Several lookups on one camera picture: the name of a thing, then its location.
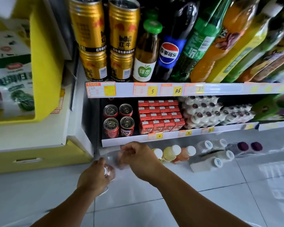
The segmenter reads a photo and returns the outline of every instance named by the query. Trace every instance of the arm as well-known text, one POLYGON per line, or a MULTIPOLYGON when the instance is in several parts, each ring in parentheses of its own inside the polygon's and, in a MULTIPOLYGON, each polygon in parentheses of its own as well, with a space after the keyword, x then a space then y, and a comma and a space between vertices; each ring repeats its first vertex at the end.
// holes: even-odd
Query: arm
POLYGON ((104 176, 105 159, 94 161, 80 175, 77 189, 63 203, 35 222, 32 227, 79 227, 88 207, 110 180, 104 176))
POLYGON ((180 227, 249 225, 208 200, 166 168, 145 144, 131 142, 121 148, 121 163, 129 164, 135 175, 149 182, 162 194, 180 227))

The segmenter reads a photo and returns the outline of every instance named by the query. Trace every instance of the yellow display stand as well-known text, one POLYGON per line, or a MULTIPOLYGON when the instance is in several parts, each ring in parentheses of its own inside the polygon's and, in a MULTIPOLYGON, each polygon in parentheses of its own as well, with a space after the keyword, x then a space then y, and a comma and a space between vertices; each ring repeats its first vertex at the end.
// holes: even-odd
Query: yellow display stand
POLYGON ((88 163, 92 157, 67 140, 65 146, 0 152, 0 173, 88 163))
MULTIPOLYGON (((12 17, 30 19, 35 116, 7 119, 0 111, 0 125, 40 122, 58 106, 64 58, 43 0, 18 0, 12 17)), ((0 21, 0 31, 3 30, 7 28, 0 21)))

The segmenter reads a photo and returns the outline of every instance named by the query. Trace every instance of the barcode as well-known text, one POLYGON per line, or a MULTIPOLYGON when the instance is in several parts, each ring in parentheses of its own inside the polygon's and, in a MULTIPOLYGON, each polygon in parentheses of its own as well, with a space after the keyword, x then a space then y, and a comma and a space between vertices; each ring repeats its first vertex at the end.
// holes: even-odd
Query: barcode
POLYGON ((103 79, 107 76, 106 66, 104 68, 99 68, 100 79, 103 79))
POLYGON ((130 68, 123 70, 123 80, 128 79, 130 76, 130 68))
POLYGON ((205 37, 203 43, 201 44, 199 48, 199 51, 206 52, 214 39, 215 39, 214 37, 205 37))

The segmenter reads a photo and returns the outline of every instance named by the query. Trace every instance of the forearm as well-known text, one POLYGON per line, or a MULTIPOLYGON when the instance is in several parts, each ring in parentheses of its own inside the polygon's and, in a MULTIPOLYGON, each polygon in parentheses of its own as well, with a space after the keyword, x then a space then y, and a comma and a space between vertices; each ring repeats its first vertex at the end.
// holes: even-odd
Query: forearm
POLYGON ((79 227, 95 198, 94 192, 78 188, 63 203, 35 222, 32 227, 79 227))
POLYGON ((186 226, 249 226, 217 206, 167 168, 161 168, 150 183, 161 192, 180 227, 186 226))

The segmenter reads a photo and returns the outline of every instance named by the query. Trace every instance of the green plastic bottle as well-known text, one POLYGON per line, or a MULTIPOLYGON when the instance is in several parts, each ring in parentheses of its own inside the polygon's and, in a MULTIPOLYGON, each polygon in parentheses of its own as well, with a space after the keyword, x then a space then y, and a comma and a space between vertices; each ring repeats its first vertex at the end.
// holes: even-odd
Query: green plastic bottle
POLYGON ((233 83, 239 76, 261 58, 266 52, 273 49, 284 36, 284 10, 282 10, 268 25, 265 40, 244 57, 223 79, 222 83, 233 83))
POLYGON ((186 45, 171 73, 170 80, 184 82, 202 59, 222 29, 222 22, 231 0, 214 0, 199 16, 186 45))

